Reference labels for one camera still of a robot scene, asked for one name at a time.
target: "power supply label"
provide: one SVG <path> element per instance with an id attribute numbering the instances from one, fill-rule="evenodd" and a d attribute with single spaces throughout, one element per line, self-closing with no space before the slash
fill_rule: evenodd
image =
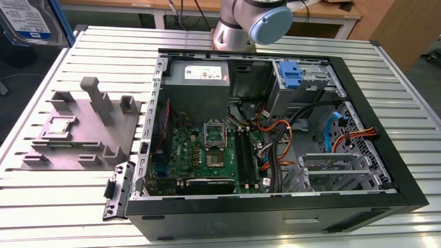
<path id="1" fill-rule="evenodd" d="M 39 39 L 51 37 L 43 16 L 28 0 L 0 0 L 0 9 L 14 29 L 23 36 Z"/>
<path id="2" fill-rule="evenodd" d="M 223 69 L 220 66 L 187 66 L 186 79 L 222 80 Z"/>

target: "motherboard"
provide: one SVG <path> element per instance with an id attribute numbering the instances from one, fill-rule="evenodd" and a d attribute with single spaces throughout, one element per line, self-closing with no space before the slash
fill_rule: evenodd
<path id="1" fill-rule="evenodd" d="M 264 193 L 255 157 L 262 140 L 262 133 L 247 129 L 176 128 L 171 160 L 155 164 L 150 195 Z"/>

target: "motherboard chip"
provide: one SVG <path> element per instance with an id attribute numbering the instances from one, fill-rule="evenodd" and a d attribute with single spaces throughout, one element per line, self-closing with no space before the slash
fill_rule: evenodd
<path id="1" fill-rule="evenodd" d="M 224 151 L 207 151 L 207 167 L 224 167 Z"/>

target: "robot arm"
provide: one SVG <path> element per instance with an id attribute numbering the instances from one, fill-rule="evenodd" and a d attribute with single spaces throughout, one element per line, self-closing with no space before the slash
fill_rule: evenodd
<path id="1" fill-rule="evenodd" d="M 255 43 L 275 43 L 292 24 L 287 0 L 223 0 L 214 47 L 226 51 L 252 51 Z"/>

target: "hard drive label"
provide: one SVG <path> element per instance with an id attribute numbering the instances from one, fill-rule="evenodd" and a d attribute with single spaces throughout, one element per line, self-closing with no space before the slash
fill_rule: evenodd
<path id="1" fill-rule="evenodd" d="M 50 38 L 51 31 L 43 16 L 27 0 L 0 0 L 0 9 L 22 35 L 30 38 Z"/>

